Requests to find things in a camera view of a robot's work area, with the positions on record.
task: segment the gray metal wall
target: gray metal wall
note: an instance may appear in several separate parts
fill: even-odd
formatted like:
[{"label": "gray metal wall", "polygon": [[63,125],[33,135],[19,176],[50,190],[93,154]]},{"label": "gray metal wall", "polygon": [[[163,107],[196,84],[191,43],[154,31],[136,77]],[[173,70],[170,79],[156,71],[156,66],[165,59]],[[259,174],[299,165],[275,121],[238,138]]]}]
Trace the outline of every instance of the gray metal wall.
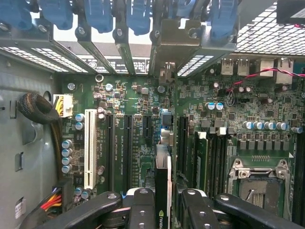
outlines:
[{"label": "gray metal wall", "polygon": [[[43,126],[41,140],[22,144],[22,130],[31,124],[17,111],[15,102],[26,92],[55,93],[50,73],[8,61],[0,56],[0,228],[17,228],[56,182],[55,157],[49,126]],[[16,172],[15,155],[23,152],[23,169]],[[26,213],[15,218],[15,206],[23,198]]]}]

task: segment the motherboard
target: motherboard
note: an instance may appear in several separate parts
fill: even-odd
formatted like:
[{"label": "motherboard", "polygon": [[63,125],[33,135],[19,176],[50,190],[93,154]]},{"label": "motherboard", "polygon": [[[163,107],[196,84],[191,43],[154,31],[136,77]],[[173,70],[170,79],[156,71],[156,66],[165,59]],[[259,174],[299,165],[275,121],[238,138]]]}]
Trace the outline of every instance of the motherboard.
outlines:
[{"label": "motherboard", "polygon": [[[272,71],[244,80],[250,62],[237,63],[222,60],[192,78],[166,82],[64,77],[73,115],[63,120],[62,171],[73,178],[74,204],[108,190],[125,196],[147,187],[156,145],[167,145],[173,187],[179,177],[211,198],[230,193],[291,220],[304,80],[279,79]],[[294,66],[301,73],[304,65]]]}]

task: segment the red wire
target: red wire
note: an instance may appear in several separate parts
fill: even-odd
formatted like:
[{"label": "red wire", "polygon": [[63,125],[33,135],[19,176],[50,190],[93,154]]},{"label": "red wire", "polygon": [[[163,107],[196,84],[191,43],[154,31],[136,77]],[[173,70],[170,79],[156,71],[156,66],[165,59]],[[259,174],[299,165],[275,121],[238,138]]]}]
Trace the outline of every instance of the red wire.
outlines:
[{"label": "red wire", "polygon": [[61,199],[58,199],[58,200],[56,200],[56,201],[51,201],[51,202],[48,203],[48,205],[46,205],[46,206],[43,207],[42,209],[46,210],[46,209],[52,207],[52,205],[58,204],[58,203],[60,203],[60,202],[61,202]]},{"label": "red wire", "polygon": [[47,203],[43,204],[43,205],[41,206],[41,208],[42,208],[42,209],[45,209],[45,206],[49,205],[50,203],[53,203],[53,202],[57,201],[57,200],[60,199],[60,198],[61,198],[61,195],[55,197],[51,202],[47,202]]},{"label": "red wire", "polygon": [[[232,85],[232,87],[229,88],[227,91],[231,91],[235,85],[241,84],[241,83],[242,83],[244,80],[246,80],[246,79],[249,79],[249,78],[251,78],[251,77],[255,77],[255,76],[257,76],[259,73],[264,73],[264,72],[268,72],[268,71],[279,72],[278,69],[272,69],[272,68],[263,69],[263,70],[261,70],[260,72],[257,72],[257,73],[251,74],[251,75],[247,75],[247,76],[246,76],[245,78],[243,78],[242,80],[235,82],[235,83]],[[290,75],[290,76],[295,76],[294,74],[292,74],[292,73],[290,73],[290,72],[288,72],[288,71],[286,71],[286,70],[281,70],[281,71],[282,71],[282,72],[285,72],[286,74],[288,74],[288,75]],[[305,74],[298,74],[297,76],[305,77]]]}]

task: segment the metal bracket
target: metal bracket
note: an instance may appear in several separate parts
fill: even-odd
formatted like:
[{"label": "metal bracket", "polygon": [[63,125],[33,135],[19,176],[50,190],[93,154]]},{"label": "metal bracket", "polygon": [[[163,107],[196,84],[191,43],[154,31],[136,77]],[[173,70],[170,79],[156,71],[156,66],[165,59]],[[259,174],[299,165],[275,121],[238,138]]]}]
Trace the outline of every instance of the metal bracket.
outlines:
[{"label": "metal bracket", "polygon": [[115,45],[124,60],[127,71],[131,75],[135,75],[135,68],[132,60],[132,53],[129,47],[129,28],[126,24],[126,3],[125,0],[113,1],[113,12],[115,12],[115,29],[112,36],[115,40]]}]

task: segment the green circuit board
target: green circuit board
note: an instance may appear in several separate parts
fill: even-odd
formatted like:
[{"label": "green circuit board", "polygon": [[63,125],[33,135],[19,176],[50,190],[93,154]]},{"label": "green circuit board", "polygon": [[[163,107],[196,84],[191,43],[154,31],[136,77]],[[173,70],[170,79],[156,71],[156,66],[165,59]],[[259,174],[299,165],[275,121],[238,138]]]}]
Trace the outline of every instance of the green circuit board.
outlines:
[{"label": "green circuit board", "polygon": [[[167,128],[177,139],[176,149],[173,147],[173,155],[178,156],[177,175],[182,175],[188,188],[201,189],[211,197],[221,192],[232,193],[266,209],[264,203],[268,199],[272,202],[271,212],[291,219],[297,144],[297,134],[291,132],[291,127],[301,126],[305,118],[304,81],[294,78],[287,91],[278,92],[278,85],[272,79],[258,77],[241,84],[249,87],[249,92],[234,91],[233,97],[229,97],[226,89],[241,79],[241,76],[200,73],[192,79],[169,83],[164,86],[164,92],[158,92],[159,82],[153,77],[109,75],[97,83],[90,75],[66,76],[62,80],[63,93],[73,95],[74,104],[72,119],[63,121],[63,138],[71,139],[74,147],[72,170],[66,176],[73,177],[75,187],[81,185],[83,131],[75,129],[75,115],[102,107],[106,118],[97,121],[96,161],[97,168],[103,166],[105,171],[97,176],[93,196],[108,190],[125,195],[127,187],[144,187],[147,170],[155,166],[154,147],[163,144],[161,129]],[[67,88],[69,83],[75,84],[74,90]],[[112,89],[106,90],[109,84]],[[96,93],[102,98],[94,98]],[[209,110],[209,103],[221,103],[224,107]],[[167,110],[173,114],[172,126],[162,125],[162,113]],[[150,135],[145,136],[144,125],[148,122]],[[250,129],[245,128],[245,122],[251,123]],[[263,125],[270,122],[274,126],[284,123],[286,128],[255,130],[255,122]],[[132,143],[128,151],[126,142]],[[126,164],[126,155],[130,164]],[[236,160],[252,174],[243,178],[233,174]],[[128,174],[124,169],[127,167],[130,167]],[[276,173],[279,169],[286,172],[284,177]],[[253,186],[262,191],[250,193]]]}]

